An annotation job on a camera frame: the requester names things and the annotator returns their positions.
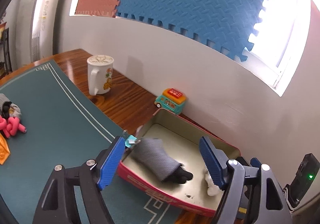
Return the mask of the grey black sock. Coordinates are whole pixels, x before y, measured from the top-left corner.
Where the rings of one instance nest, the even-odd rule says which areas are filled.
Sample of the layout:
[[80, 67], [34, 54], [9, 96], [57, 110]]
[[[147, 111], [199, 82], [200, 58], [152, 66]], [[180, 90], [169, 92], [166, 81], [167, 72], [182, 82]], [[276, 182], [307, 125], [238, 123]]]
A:
[[0, 109], [1, 109], [1, 117], [4, 119], [9, 118], [9, 109], [12, 102], [9, 98], [6, 97], [5, 94], [0, 94]]
[[183, 164], [170, 157], [159, 138], [143, 138], [136, 143], [131, 156], [147, 167], [162, 182], [185, 184], [193, 179], [193, 174], [183, 168]]

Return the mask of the orange embossed cube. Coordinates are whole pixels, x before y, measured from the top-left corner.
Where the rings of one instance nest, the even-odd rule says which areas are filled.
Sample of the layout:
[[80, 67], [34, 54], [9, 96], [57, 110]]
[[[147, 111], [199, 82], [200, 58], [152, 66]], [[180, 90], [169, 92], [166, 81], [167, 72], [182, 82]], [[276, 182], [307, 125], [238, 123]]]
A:
[[0, 165], [3, 165], [9, 156], [10, 150], [8, 143], [2, 134], [0, 134]]

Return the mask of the pink foam twist tube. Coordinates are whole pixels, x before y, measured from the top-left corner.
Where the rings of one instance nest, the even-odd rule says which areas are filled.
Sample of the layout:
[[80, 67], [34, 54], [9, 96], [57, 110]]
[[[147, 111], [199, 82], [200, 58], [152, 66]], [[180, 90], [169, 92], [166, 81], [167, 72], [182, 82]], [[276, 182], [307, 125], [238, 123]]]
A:
[[1, 117], [0, 126], [1, 131], [6, 138], [15, 136], [18, 131], [22, 133], [27, 132], [26, 127], [20, 123], [20, 119], [18, 117], [9, 117], [8, 119], [4, 119]]

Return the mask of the grey striped small sock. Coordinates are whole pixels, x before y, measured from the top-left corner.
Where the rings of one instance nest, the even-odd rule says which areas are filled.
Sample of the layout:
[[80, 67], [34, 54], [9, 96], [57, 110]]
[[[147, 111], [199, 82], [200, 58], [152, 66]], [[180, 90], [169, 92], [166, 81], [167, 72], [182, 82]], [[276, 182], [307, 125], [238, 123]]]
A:
[[22, 114], [21, 114], [21, 110], [18, 107], [18, 105], [11, 103], [9, 106], [9, 117], [17, 117], [19, 119], [21, 119]]

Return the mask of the small teal binder clip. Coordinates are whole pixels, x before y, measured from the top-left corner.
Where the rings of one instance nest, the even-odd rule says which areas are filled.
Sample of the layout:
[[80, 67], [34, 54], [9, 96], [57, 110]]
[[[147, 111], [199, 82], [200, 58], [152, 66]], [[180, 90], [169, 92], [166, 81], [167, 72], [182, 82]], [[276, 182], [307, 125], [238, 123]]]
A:
[[133, 149], [133, 147], [140, 142], [140, 139], [136, 138], [133, 135], [130, 135], [127, 130], [123, 131], [122, 137], [125, 139], [125, 146], [128, 149]]

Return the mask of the red tin box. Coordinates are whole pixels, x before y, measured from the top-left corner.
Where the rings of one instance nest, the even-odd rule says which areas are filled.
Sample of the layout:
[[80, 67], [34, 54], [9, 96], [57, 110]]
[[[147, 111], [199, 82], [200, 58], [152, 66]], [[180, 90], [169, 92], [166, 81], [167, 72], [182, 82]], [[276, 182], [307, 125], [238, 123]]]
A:
[[154, 173], [132, 158], [129, 150], [119, 164], [118, 175], [154, 198], [212, 217], [223, 192], [219, 191], [215, 196], [207, 194], [208, 185], [204, 176], [206, 166], [199, 152], [199, 141], [203, 136], [209, 137], [213, 145], [223, 150], [228, 158], [236, 159], [241, 155], [238, 148], [186, 119], [168, 110], [158, 109], [151, 119], [137, 130], [135, 137], [161, 139], [167, 154], [183, 164], [185, 169], [193, 174], [193, 179], [186, 184], [161, 183]]

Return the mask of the green table mat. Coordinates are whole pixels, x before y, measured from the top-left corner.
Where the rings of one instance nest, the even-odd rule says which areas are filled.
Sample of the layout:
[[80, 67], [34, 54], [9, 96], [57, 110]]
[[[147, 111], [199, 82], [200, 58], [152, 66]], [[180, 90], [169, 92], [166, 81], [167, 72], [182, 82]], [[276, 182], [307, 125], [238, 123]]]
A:
[[21, 109], [26, 133], [8, 140], [1, 196], [19, 223], [31, 223], [54, 167], [77, 167], [110, 146], [123, 131], [50, 60], [1, 85]]

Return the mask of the teal toy bus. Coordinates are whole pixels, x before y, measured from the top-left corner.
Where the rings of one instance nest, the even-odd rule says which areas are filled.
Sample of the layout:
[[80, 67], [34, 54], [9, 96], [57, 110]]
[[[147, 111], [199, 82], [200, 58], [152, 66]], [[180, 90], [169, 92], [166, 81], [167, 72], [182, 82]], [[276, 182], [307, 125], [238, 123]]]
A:
[[187, 98], [184, 93], [175, 88], [168, 88], [155, 99], [154, 104], [159, 109], [164, 108], [179, 115], [182, 113], [186, 101]]

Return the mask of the white cartoon mug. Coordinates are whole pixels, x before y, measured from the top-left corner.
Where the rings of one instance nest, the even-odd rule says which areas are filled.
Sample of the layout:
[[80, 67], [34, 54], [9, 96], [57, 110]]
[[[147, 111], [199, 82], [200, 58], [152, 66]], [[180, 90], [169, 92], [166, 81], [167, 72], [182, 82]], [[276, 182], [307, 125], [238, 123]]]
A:
[[113, 62], [111, 56], [104, 54], [87, 59], [88, 90], [92, 96], [108, 93], [112, 86]]

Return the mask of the white floor air conditioner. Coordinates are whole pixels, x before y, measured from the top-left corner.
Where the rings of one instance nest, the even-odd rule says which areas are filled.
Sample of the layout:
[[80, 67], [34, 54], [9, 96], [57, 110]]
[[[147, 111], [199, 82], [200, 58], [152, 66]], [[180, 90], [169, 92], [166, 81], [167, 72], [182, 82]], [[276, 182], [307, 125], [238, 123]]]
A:
[[21, 49], [23, 65], [53, 54], [54, 24], [58, 0], [29, 0], [25, 42]]

